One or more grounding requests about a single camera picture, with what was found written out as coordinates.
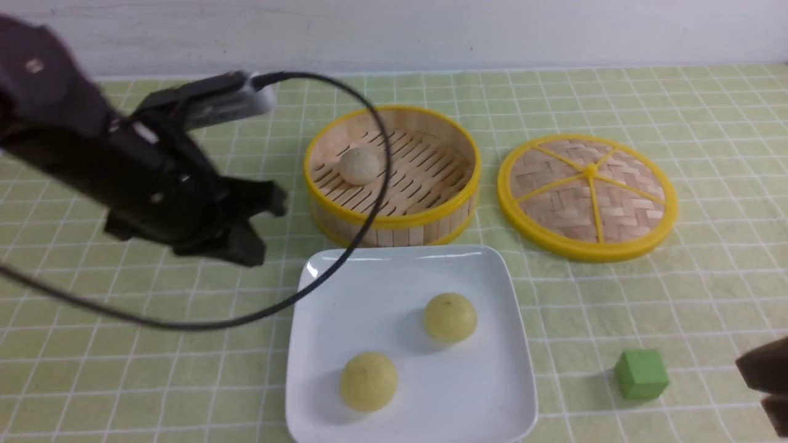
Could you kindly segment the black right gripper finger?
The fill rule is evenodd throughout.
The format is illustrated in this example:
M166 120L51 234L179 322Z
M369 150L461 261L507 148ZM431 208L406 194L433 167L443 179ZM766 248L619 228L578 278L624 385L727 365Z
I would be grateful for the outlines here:
M736 367L749 389L765 394L786 394L787 338L746 351L736 359Z

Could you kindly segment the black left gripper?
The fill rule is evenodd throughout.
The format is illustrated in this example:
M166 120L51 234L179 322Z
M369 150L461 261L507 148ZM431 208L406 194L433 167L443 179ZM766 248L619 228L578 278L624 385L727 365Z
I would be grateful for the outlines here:
M285 216L287 191L273 180L221 180L185 131L192 103L177 92L156 92L110 123L108 151L116 156L121 195L104 231L121 241L166 245L179 257L262 266L267 245L247 220L264 212Z

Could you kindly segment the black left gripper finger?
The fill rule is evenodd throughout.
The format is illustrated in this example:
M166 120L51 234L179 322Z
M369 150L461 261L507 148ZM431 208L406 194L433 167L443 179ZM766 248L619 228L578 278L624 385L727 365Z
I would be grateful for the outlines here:
M786 395L765 396L761 401L766 417L778 437L788 437L788 400Z

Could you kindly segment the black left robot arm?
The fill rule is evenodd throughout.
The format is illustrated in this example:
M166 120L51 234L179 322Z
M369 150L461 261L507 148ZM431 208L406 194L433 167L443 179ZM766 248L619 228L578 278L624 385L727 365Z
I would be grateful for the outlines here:
M3 442L767 442L786 67L95 84L2 16Z

